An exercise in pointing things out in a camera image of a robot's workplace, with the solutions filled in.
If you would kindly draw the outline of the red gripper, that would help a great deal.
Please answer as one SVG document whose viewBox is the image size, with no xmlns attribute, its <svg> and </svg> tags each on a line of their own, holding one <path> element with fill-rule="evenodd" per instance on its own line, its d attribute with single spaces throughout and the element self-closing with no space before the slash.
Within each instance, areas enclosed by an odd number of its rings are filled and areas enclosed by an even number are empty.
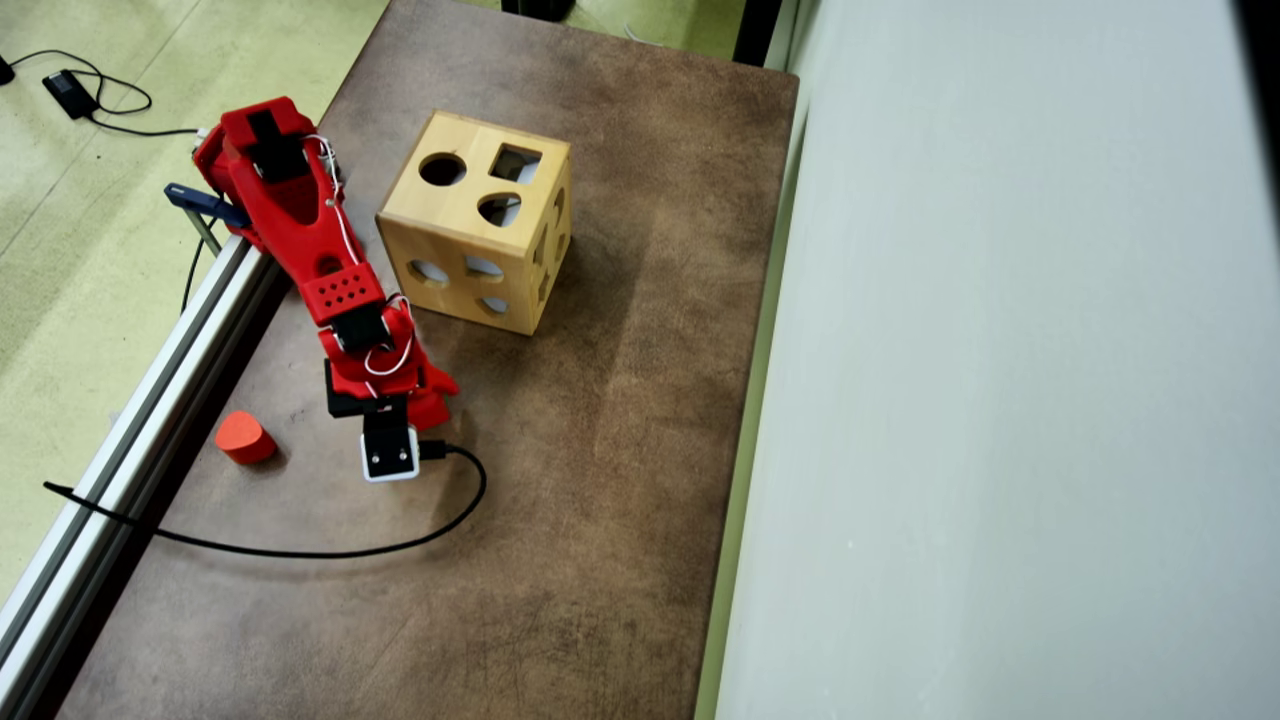
<svg viewBox="0 0 1280 720">
<path fill-rule="evenodd" d="M 451 420 L 448 398 L 460 387 L 443 370 L 422 363 L 407 301 L 323 300 L 320 341 L 332 416 L 356 416 L 407 398 L 407 419 L 417 432 Z"/>
</svg>

